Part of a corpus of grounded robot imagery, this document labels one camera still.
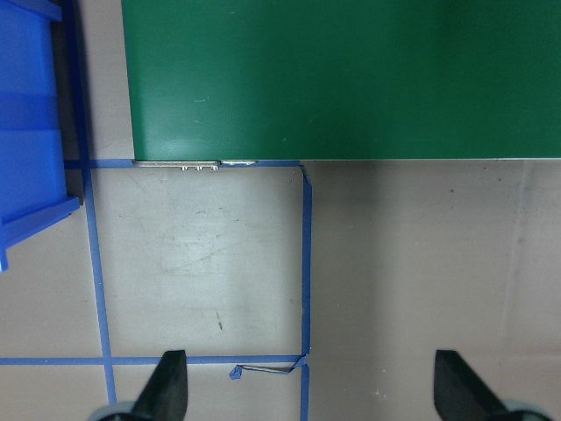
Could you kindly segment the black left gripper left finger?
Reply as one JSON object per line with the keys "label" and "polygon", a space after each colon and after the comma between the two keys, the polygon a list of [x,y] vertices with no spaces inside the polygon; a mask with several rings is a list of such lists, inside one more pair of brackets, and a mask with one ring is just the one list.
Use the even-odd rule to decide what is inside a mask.
{"label": "black left gripper left finger", "polygon": [[135,420],[183,420],[188,408],[184,350],[166,351],[132,407]]}

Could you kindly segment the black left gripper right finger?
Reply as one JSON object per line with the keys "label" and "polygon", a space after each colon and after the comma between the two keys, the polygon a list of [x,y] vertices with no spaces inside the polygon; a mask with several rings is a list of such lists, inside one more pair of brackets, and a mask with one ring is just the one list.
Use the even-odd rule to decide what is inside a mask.
{"label": "black left gripper right finger", "polygon": [[509,413],[505,404],[453,350],[436,351],[433,402],[442,420],[492,420]]}

